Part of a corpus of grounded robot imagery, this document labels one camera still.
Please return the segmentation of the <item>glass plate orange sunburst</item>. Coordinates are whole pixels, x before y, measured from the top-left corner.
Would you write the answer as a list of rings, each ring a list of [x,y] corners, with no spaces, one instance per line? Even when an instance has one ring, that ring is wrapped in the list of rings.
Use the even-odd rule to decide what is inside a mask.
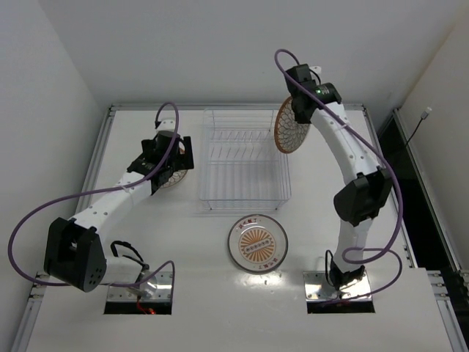
[[[250,274],[267,274],[277,270],[289,249],[285,229],[274,218],[250,214],[235,222],[227,237],[232,262]]]

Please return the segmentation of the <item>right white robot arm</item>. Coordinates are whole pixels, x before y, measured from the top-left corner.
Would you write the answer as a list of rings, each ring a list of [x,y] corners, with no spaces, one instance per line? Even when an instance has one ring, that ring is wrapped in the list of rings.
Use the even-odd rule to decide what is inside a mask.
[[[333,198],[341,222],[328,274],[330,285],[338,290],[364,273],[363,248],[373,219],[390,193],[391,175],[347,130],[350,123],[334,85],[317,84],[307,64],[296,65],[287,73],[315,97],[312,100],[286,80],[294,121],[297,125],[312,124],[321,133],[344,180],[344,188]]]

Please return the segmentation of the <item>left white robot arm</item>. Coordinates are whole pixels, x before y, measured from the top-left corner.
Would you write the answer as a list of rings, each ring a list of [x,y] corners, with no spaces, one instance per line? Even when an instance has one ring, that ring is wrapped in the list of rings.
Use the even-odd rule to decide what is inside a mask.
[[[70,219],[57,218],[49,227],[44,270],[55,279],[87,293],[98,285],[134,285],[149,266],[103,248],[112,229],[132,209],[170,180],[194,168],[189,136],[158,131],[141,143],[141,154],[116,184],[87,209]]]

